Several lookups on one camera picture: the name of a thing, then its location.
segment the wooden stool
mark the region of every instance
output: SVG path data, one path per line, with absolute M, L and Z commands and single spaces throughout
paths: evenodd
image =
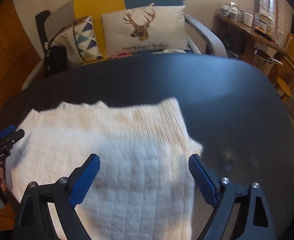
M 286 102 L 287 98 L 292 95 L 289 86 L 280 77 L 277 77 L 276 79 L 275 88 L 280 88 L 284 92 L 284 95 L 281 98 L 283 102 Z

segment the black bag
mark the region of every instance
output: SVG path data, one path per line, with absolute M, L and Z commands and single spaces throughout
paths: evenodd
M 52 46 L 43 60 L 44 77 L 57 74 L 67 69 L 67 49 L 65 46 Z

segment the ribbed knit fabric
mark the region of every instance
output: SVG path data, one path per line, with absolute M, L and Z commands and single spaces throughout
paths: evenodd
M 100 171 L 76 212 L 92 239 L 189 240 L 194 181 L 188 158 L 201 153 L 186 130 L 178 102 L 108 108 L 62 103 L 32 110 L 25 137 L 6 161 L 9 190 L 21 200 L 30 181 L 54 183 L 91 153 Z M 55 229 L 66 239 L 53 204 Z

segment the small container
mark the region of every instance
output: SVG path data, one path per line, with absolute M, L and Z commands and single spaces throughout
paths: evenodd
M 229 6 L 227 6 L 227 5 L 222 4 L 220 10 L 221 10 L 220 14 L 226 17 L 226 16 L 228 16 L 231 8 Z
M 237 9 L 231 9 L 231 12 L 229 14 L 229 19 L 236 22 L 238 20 L 238 10 Z
M 244 12 L 238 11 L 238 21 L 243 22 L 244 21 Z
M 252 27 L 253 26 L 254 17 L 250 13 L 244 12 L 244 24 Z

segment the dark round table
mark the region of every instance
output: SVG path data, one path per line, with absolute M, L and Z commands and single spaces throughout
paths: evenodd
M 0 130 L 29 111 L 62 101 L 108 106 L 157 104 L 175 97 L 202 159 L 237 184 L 259 182 L 276 236 L 294 216 L 294 131 L 269 80 L 239 60 L 195 54 L 143 54 L 67 70 L 18 93 L 0 112 Z M 195 195 L 194 236 L 211 209 Z

